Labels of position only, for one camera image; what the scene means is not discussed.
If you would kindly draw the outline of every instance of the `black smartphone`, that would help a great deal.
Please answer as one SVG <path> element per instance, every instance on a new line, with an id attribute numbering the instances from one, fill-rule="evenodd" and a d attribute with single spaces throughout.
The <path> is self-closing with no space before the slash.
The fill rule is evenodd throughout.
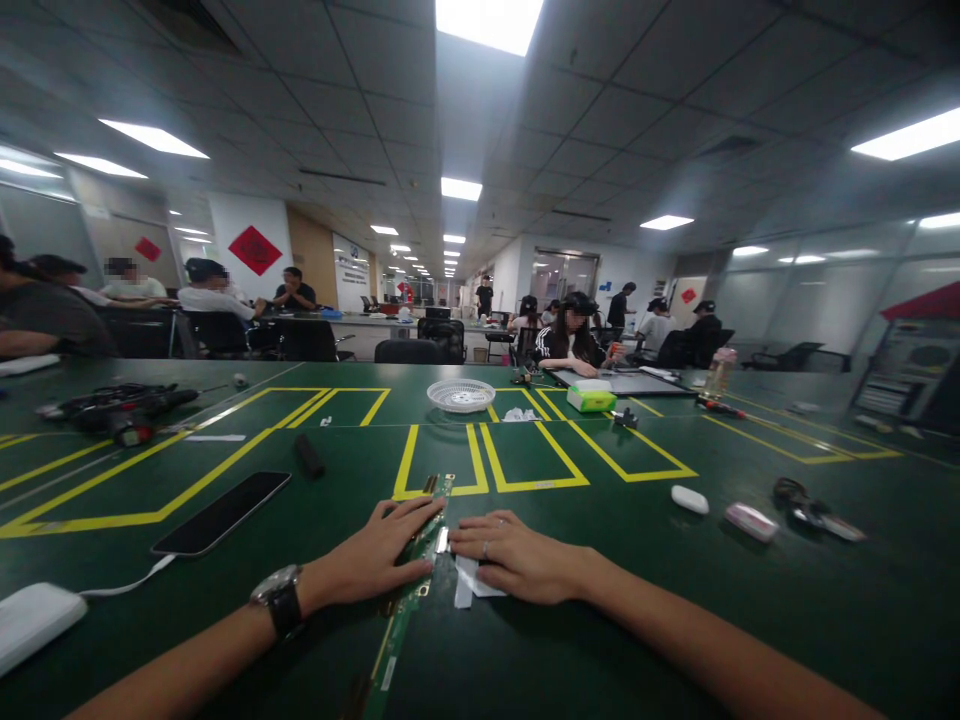
<path id="1" fill-rule="evenodd" d="M 290 482 L 290 473 L 254 473 L 228 490 L 151 548 L 156 555 L 197 557 Z"/>

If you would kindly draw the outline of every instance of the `person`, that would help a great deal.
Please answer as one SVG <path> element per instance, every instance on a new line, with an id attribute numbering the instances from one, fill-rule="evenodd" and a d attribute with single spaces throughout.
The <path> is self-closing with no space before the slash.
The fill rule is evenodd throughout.
<path id="1" fill-rule="evenodd" d="M 672 331 L 677 329 L 676 321 L 667 311 L 667 301 L 663 298 L 654 298 L 647 305 L 649 315 L 637 332 L 638 339 L 643 339 L 643 349 L 640 355 L 645 360 L 656 360 L 660 354 L 663 341 Z"/>
<path id="2" fill-rule="evenodd" d="M 277 288 L 277 296 L 272 302 L 285 310 L 315 310 L 317 293 L 303 282 L 300 268 L 288 267 L 284 268 L 283 285 Z"/>
<path id="3" fill-rule="evenodd" d="M 149 275 L 141 274 L 140 268 L 130 258 L 109 258 L 103 269 L 107 275 L 118 278 L 100 291 L 111 300 L 140 300 L 167 296 L 163 283 Z"/>
<path id="4" fill-rule="evenodd" d="M 224 295 L 229 295 L 232 298 L 236 298 L 244 305 L 250 302 L 250 300 L 247 298 L 247 294 L 243 291 L 243 288 L 237 285 L 233 281 L 233 278 L 227 278 L 227 284 L 220 292 L 222 292 Z"/>
<path id="5" fill-rule="evenodd" d="M 378 503 L 366 525 L 327 555 L 302 568 L 293 565 L 274 573 L 250 602 L 68 717 L 139 720 L 197 714 L 286 637 L 291 626 L 296 628 L 321 608 L 359 602 L 430 575 L 433 565 L 428 560 L 394 563 L 410 537 L 445 505 L 444 498 L 429 496 L 402 505 Z M 451 552 L 487 561 L 477 571 L 478 579 L 535 605 L 592 606 L 689 675 L 735 717 L 882 717 L 704 608 L 627 572 L 592 548 L 536 532 L 509 510 L 463 518 L 449 537 Z M 289 613 L 277 610 L 275 620 L 265 603 L 280 606 L 281 601 Z M 563 628 L 556 628 L 556 636 L 563 637 Z M 332 706 L 330 698 L 327 704 Z"/>
<path id="6" fill-rule="evenodd" d="M 547 309 L 543 311 L 543 314 L 540 315 L 540 319 L 543 320 L 544 325 L 553 325 L 553 321 L 557 319 L 557 311 L 560 309 L 559 300 L 551 300 L 550 304 L 547 305 Z"/>
<path id="7" fill-rule="evenodd" d="M 484 275 L 480 281 L 480 287 L 477 288 L 477 317 L 486 315 L 490 317 L 490 311 L 493 309 L 493 288 L 490 287 L 490 276 Z"/>
<path id="8" fill-rule="evenodd" d="M 0 235 L 0 359 L 47 353 L 119 355 L 94 309 L 17 262 L 13 241 Z"/>
<path id="9" fill-rule="evenodd" d="M 78 262 L 74 262 L 73 260 L 60 257 L 59 255 L 34 255 L 32 258 L 30 258 L 30 260 L 28 260 L 28 262 L 33 267 L 37 268 L 42 275 L 45 275 L 55 283 L 59 283 L 60 285 L 70 288 L 95 307 L 145 309 L 156 307 L 157 305 L 177 304 L 175 300 L 170 300 L 167 297 L 143 298 L 141 300 L 129 300 L 127 302 L 111 300 L 110 298 L 81 285 L 81 276 L 86 275 L 87 273 L 86 267 Z"/>
<path id="10" fill-rule="evenodd" d="M 206 258 L 190 258 L 186 265 L 190 286 L 177 293 L 180 307 L 188 312 L 232 312 L 246 323 L 256 320 L 267 307 L 267 301 L 257 299 L 253 307 L 244 305 L 235 297 L 222 292 L 227 286 L 227 269 Z"/>
<path id="11" fill-rule="evenodd" d="M 623 286 L 623 290 L 610 298 L 610 312 L 607 313 L 607 322 L 611 327 L 625 328 L 627 326 L 627 315 L 633 315 L 636 310 L 627 310 L 627 298 L 633 295 L 637 289 L 637 284 L 629 282 Z"/>
<path id="12" fill-rule="evenodd" d="M 713 300 L 703 300 L 693 309 L 697 321 L 684 332 L 684 340 L 690 347 L 696 348 L 705 335 L 723 328 L 716 312 L 717 304 Z"/>
<path id="13" fill-rule="evenodd" d="M 507 331 L 519 336 L 523 328 L 539 330 L 542 327 L 543 321 L 537 314 L 537 299 L 533 295 L 524 295 L 520 300 L 520 312 L 511 315 L 507 322 Z"/>
<path id="14" fill-rule="evenodd" d="M 534 343 L 534 358 L 541 368 L 569 368 L 577 375 L 593 378 L 597 368 L 610 367 L 619 356 L 607 356 L 590 333 L 588 319 L 597 304 L 580 291 L 567 295 L 553 325 L 544 328 Z"/>

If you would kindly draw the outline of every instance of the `red diamond sign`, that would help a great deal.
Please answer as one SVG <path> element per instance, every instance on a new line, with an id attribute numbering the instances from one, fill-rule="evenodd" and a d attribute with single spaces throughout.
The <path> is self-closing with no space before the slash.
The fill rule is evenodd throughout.
<path id="1" fill-rule="evenodd" d="M 140 242 L 133 246 L 133 249 L 143 255 L 150 262 L 156 262 L 162 252 L 159 247 L 154 245 L 147 238 L 140 238 Z"/>
<path id="2" fill-rule="evenodd" d="M 263 275 L 283 255 L 253 225 L 237 235 L 237 239 L 230 243 L 230 252 L 240 258 L 240 262 L 257 275 Z"/>

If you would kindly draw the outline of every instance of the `white power bank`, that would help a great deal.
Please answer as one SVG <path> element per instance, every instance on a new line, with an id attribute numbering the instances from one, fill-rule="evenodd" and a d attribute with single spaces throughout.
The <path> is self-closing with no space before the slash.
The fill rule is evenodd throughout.
<path id="1" fill-rule="evenodd" d="M 707 502 L 707 499 L 690 488 L 674 485 L 670 488 L 670 497 L 680 507 L 685 507 L 687 510 L 692 510 L 700 515 L 706 515 L 710 512 L 710 503 Z"/>
<path id="2" fill-rule="evenodd" d="M 37 583 L 0 600 L 0 677 L 87 613 L 79 595 Z"/>

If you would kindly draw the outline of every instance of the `white plastic basket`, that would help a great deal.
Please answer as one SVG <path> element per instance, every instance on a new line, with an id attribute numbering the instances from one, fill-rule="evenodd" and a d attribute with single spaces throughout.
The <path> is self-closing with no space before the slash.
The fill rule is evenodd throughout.
<path id="1" fill-rule="evenodd" d="M 441 380 L 427 388 L 430 402 L 446 412 L 486 410 L 496 396 L 496 390 L 479 380 Z"/>

